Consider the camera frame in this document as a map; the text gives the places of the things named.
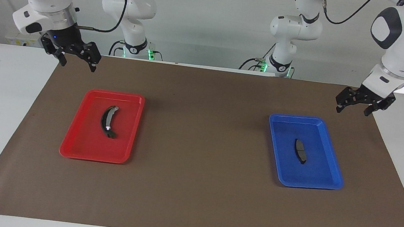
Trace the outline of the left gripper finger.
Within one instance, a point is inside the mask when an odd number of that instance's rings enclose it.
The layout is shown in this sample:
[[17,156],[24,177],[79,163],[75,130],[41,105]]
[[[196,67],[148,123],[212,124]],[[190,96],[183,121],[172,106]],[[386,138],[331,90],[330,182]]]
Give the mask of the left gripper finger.
[[337,96],[336,96],[336,112],[341,113],[346,107],[358,104],[358,100],[361,98],[360,92],[351,87],[344,88]]
[[369,116],[373,112],[376,112],[377,110],[386,110],[390,107],[390,105],[395,102],[396,97],[392,94],[390,94],[387,98],[381,99],[381,100],[371,100],[370,103],[368,104],[368,107],[364,110],[364,116]]

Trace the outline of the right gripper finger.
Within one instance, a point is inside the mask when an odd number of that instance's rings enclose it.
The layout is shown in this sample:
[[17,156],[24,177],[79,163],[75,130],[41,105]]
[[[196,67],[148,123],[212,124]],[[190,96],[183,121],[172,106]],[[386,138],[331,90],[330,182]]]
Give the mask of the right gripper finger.
[[89,42],[82,45],[82,50],[79,54],[79,58],[88,64],[91,72],[95,72],[97,68],[96,65],[99,64],[102,56],[99,49],[97,48],[96,43]]
[[46,54],[54,56],[59,64],[64,67],[67,63],[65,55],[61,48],[56,48],[52,40],[48,37],[48,35],[44,34],[41,36],[41,44]]

